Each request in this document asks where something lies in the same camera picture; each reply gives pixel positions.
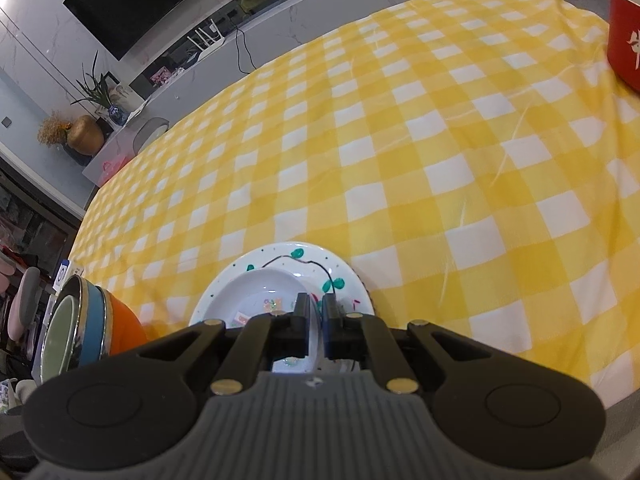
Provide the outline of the blue steel bowl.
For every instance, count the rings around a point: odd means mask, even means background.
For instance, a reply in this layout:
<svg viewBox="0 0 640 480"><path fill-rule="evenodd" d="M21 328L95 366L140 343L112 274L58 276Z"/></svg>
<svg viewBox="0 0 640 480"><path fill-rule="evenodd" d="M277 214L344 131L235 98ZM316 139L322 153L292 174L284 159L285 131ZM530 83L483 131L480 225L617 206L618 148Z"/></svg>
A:
<svg viewBox="0 0 640 480"><path fill-rule="evenodd" d="M68 368L74 370L110 354L113 331L112 307L101 287L81 276L73 276L68 283L77 300L78 313L73 328L72 354Z"/></svg>

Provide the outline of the orange steel bowl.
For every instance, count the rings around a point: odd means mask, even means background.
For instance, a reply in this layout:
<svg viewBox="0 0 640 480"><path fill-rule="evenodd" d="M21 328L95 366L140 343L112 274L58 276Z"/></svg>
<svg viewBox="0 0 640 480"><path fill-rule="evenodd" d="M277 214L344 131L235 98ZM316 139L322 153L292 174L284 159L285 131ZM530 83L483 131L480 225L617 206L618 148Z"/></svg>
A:
<svg viewBox="0 0 640 480"><path fill-rule="evenodd" d="M104 289L103 292L111 320L111 342L108 346L108 355L116 356L116 354L146 344L148 337L130 307L127 307L108 290Z"/></svg>

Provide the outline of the green ceramic bowl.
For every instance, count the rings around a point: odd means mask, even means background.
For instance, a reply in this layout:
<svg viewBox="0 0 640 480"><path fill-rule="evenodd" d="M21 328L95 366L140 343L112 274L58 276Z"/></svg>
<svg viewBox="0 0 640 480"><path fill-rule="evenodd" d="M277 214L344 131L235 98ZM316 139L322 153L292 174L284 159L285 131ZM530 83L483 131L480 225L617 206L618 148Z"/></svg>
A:
<svg viewBox="0 0 640 480"><path fill-rule="evenodd" d="M52 315L41 352L42 382L67 370L73 350L77 310L75 299L65 297Z"/></svg>

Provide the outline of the small white saucer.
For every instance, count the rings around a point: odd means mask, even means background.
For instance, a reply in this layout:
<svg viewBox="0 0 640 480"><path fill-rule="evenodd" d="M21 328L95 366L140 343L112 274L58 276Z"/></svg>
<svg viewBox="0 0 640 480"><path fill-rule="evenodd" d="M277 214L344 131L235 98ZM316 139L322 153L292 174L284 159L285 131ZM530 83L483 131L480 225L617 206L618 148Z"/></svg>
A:
<svg viewBox="0 0 640 480"><path fill-rule="evenodd" d="M297 296L306 292L311 296L309 350L304 358L286 358L273 363L276 373L310 374L320 365L320 322L317 300L310 289L299 279L300 274L273 268L242 270L232 266L207 287L198 300L190 324L209 318L219 318L228 328L243 327L256 315L275 310L293 312Z"/></svg>

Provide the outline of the white fruity painted plate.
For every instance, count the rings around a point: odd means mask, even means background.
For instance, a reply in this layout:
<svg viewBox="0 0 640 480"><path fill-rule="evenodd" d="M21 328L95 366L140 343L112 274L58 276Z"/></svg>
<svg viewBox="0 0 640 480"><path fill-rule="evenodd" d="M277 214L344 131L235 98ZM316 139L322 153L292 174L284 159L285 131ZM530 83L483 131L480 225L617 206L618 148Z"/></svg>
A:
<svg viewBox="0 0 640 480"><path fill-rule="evenodd" d="M250 270L257 266L258 269L273 268L299 273L299 279L310 289L311 295L317 300L321 361L315 373L346 373L358 370L359 366L356 362L331 361L324 355L323 350L321 300L324 295L333 294L336 303L346 312L357 311L365 314L374 312L372 301L363 282L343 259L314 244L280 242L247 252L232 261L217 276L224 271L230 271L232 266L239 266L242 270Z"/></svg>

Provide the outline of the pink grey office chair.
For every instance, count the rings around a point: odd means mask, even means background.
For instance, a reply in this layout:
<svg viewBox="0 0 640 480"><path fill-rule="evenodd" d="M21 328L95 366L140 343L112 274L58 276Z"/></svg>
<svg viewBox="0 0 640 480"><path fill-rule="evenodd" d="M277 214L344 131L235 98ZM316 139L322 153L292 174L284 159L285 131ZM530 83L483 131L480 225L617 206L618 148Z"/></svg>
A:
<svg viewBox="0 0 640 480"><path fill-rule="evenodd" d="M1 338L8 349L21 350L26 359L34 357L35 317L40 297L40 272L30 266L23 273L16 291L8 296L14 274L14 264L1 261Z"/></svg>

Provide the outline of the white blue small box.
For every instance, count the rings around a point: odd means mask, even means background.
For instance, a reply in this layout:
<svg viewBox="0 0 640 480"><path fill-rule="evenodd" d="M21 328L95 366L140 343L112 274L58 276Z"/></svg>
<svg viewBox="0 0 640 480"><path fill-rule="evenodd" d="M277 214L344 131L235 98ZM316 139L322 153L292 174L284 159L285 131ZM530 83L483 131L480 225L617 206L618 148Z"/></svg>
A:
<svg viewBox="0 0 640 480"><path fill-rule="evenodd" d="M84 267L75 262L74 260L64 259L61 261L58 266L58 272L56 272L55 279L53 282L53 289L56 292L60 292L65 285L65 283L73 276L73 275L81 275L84 272Z"/></svg>

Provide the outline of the yellow checkered tablecloth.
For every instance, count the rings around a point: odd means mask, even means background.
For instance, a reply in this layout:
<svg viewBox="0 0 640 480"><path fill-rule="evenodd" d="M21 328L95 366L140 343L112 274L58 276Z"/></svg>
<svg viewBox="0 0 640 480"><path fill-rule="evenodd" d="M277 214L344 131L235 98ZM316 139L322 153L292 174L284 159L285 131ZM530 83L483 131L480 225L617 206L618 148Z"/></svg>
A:
<svg viewBox="0 0 640 480"><path fill-rule="evenodd" d="M259 247L415 318L639 387L639 98L563 0L410 0L220 90L96 194L70 258L154 337Z"/></svg>

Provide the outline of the pink storage basket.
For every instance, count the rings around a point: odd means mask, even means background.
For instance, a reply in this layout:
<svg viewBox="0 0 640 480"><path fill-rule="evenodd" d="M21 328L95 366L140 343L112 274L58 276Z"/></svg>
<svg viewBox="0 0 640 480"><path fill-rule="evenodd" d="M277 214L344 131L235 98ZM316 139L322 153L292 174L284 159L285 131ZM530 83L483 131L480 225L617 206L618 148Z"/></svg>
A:
<svg viewBox="0 0 640 480"><path fill-rule="evenodd" d="M102 165L102 172L99 178L98 187L100 188L106 182L111 180L111 178L122 170L130 160L131 157L126 154L118 155L111 160L106 160Z"/></svg>

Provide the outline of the golden vase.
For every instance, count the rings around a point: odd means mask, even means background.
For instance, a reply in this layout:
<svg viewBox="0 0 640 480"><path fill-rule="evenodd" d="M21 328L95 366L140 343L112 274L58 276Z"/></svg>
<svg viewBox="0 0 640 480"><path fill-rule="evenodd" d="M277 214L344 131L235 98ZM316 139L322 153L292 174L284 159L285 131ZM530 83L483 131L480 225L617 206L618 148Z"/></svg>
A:
<svg viewBox="0 0 640 480"><path fill-rule="evenodd" d="M94 156L104 144L104 133L90 115L78 117L67 131L67 145L86 156Z"/></svg>

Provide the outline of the small round rolling stool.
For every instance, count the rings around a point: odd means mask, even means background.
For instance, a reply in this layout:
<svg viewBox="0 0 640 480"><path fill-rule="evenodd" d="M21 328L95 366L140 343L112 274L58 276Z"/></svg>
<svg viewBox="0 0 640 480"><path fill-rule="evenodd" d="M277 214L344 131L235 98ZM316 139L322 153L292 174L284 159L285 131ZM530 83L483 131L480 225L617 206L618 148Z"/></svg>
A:
<svg viewBox="0 0 640 480"><path fill-rule="evenodd" d="M157 140L169 129L169 122L165 118L152 117L138 130L132 141L132 149L137 155Z"/></svg>

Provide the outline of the blue vase green plant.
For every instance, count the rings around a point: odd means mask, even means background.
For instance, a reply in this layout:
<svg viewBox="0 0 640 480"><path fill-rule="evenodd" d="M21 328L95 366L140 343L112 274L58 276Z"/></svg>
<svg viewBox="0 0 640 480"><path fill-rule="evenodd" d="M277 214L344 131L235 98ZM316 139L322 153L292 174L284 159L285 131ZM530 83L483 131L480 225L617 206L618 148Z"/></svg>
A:
<svg viewBox="0 0 640 480"><path fill-rule="evenodd" d="M114 122L115 125L123 126L126 124L129 114L112 100L110 90L108 90L106 76L104 74L96 76L97 60L98 55L95 54L91 64L91 70L88 72L84 70L82 72L82 79L76 81L82 97L75 100L74 104L83 102L96 104L106 111L111 122Z"/></svg>

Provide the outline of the white wifi router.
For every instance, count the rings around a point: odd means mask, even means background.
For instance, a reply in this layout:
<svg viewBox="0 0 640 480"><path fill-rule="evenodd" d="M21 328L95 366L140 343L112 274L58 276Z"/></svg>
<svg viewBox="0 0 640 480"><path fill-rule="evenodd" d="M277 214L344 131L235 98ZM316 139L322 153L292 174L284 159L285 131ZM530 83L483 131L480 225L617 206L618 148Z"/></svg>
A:
<svg viewBox="0 0 640 480"><path fill-rule="evenodd" d="M198 49L199 58L206 58L224 44L224 36L212 18L192 29L186 35L186 39Z"/></svg>

